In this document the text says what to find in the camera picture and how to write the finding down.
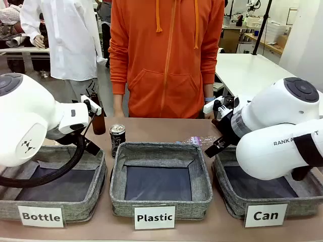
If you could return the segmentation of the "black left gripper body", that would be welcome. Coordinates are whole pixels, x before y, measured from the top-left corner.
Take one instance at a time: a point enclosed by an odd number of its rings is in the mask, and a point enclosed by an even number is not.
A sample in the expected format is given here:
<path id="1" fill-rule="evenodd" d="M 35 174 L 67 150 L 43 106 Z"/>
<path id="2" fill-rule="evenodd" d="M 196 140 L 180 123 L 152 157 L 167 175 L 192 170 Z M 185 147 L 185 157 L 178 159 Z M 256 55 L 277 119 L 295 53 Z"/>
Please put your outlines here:
<path id="1" fill-rule="evenodd" d="M 81 128 L 75 131 L 72 131 L 69 134 L 61 133 L 58 128 L 52 129 L 47 132 L 46 138 L 49 140 L 57 141 L 61 145 L 71 145 L 75 144 L 76 137 L 80 135 L 85 128 Z"/>

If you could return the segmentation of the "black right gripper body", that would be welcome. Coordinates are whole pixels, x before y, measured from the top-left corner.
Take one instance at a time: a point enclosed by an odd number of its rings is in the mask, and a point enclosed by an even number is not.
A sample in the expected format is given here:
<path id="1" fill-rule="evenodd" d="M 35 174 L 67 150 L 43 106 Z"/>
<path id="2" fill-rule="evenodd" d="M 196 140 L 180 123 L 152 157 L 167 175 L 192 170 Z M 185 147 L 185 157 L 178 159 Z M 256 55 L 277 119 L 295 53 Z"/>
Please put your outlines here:
<path id="1" fill-rule="evenodd" d="M 231 125 L 232 114 L 227 114 L 217 124 L 217 129 L 222 134 L 221 144 L 222 147 L 227 148 L 230 145 L 237 146 L 240 137 L 235 134 Z"/>

